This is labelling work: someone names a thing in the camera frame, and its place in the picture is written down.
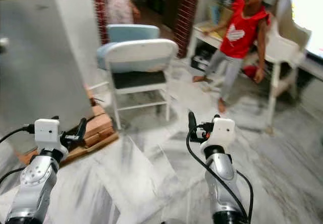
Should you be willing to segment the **white high chair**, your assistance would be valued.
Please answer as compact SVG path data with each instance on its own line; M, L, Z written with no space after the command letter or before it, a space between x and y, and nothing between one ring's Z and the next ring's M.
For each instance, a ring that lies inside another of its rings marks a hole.
M298 99L298 67L306 56L306 45L311 30L298 26L293 19L292 0L276 0L273 7L272 24L267 33L265 60L272 67L268 80L268 109L265 131L273 134L273 116L277 98L289 92Z

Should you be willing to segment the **brick and wood fridge stand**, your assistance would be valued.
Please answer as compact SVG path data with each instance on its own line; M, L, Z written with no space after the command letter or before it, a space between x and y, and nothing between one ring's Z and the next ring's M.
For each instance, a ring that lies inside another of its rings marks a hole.
M78 143L72 143L68 148L70 151L69 155L62 161L62 165L73 162L95 150L99 150L119 138L118 132L113 127L111 117L97 102L99 102L98 99L90 97L90 104L94 116L88 120L83 140Z

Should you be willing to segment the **grey fridge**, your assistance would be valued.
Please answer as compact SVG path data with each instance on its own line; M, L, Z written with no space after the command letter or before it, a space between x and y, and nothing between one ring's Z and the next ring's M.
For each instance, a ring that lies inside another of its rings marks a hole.
M55 116L71 130L93 116L56 0L0 0L0 37L5 130Z

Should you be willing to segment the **person in pink dress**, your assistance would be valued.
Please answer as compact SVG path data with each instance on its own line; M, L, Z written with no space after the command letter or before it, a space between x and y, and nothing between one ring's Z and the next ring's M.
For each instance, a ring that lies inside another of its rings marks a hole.
M138 8L131 0L106 0L108 24L134 24L140 16Z

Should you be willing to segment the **light blue chair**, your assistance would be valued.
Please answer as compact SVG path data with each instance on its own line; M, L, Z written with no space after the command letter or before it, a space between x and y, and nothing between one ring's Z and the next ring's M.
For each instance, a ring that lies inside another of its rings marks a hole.
M106 28L110 42L158 39L160 36L159 28L148 24L109 24Z

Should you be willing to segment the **child in red top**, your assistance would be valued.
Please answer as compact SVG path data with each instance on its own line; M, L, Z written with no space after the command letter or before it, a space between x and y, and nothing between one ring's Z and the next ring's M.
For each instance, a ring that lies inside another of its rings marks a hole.
M254 44L257 46L259 69L253 80L260 83L264 79L267 31L271 18L270 13L263 5L263 0L234 0L232 11L228 20L203 31L204 35L208 35L224 29L226 34L220 48L213 53L205 72L201 76L192 78L193 82L206 81L208 76L219 69L221 63L224 61L228 63L218 99L218 111L222 114L226 111L229 93L242 68L244 58Z

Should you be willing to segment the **white chair with blue cushion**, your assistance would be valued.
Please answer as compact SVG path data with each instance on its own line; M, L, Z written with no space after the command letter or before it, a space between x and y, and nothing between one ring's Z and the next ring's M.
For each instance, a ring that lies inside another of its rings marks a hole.
M117 129L122 129L120 111L128 109L164 105L166 120L170 119L171 97L164 71L177 51L178 45L173 40L163 38L111 42L97 49L97 63L106 71ZM119 105L120 95L145 92L158 92L161 101Z

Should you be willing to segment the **black crate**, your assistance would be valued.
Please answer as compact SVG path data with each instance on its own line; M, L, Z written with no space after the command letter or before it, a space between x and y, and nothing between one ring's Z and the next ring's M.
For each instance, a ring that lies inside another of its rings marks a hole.
M192 69L196 69L201 72L205 72L210 64L210 59L216 48L211 46L200 46L196 48L194 55L191 57L190 66Z

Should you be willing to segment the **red object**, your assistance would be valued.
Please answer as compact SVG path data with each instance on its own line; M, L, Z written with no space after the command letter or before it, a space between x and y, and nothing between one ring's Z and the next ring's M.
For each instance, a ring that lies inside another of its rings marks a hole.
M256 65L248 65L242 68L242 72L245 76L249 77L250 79L254 79L258 72L259 67Z

